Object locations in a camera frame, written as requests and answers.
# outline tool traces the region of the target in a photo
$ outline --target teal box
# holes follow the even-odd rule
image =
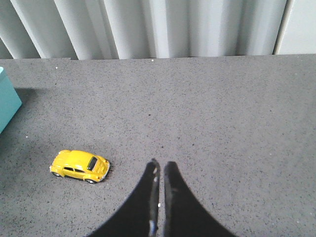
[[[0,67],[0,133],[10,122],[22,102],[3,67]]]

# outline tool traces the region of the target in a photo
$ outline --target yellow toy car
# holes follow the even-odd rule
[[[110,162],[101,156],[69,150],[60,151],[49,167],[53,175],[82,179],[90,184],[102,181],[109,169]]]

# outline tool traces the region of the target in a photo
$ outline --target car window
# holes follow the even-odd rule
[[[97,163],[97,160],[98,159],[96,157],[92,157],[87,167],[87,170],[93,170],[95,164]]]
[[[64,169],[66,170],[70,170],[70,171],[73,171],[74,169],[70,168],[70,167],[64,167]]]
[[[75,172],[84,173],[84,171],[83,171],[83,170],[80,170],[80,169],[75,169]]]

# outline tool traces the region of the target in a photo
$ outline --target toy car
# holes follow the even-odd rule
[[[108,174],[110,162],[101,156],[83,152],[62,150],[49,167],[56,176],[69,176],[94,184]]]

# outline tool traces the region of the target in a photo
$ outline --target car wheel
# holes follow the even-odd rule
[[[86,179],[86,181],[87,181],[88,183],[90,183],[90,184],[95,184],[95,183],[96,183],[95,181],[93,181],[93,180],[91,180],[91,179]]]
[[[52,173],[53,173],[53,175],[55,175],[55,176],[57,176],[57,177],[61,177],[60,174],[57,174],[57,173],[55,173],[55,172],[52,172]]]

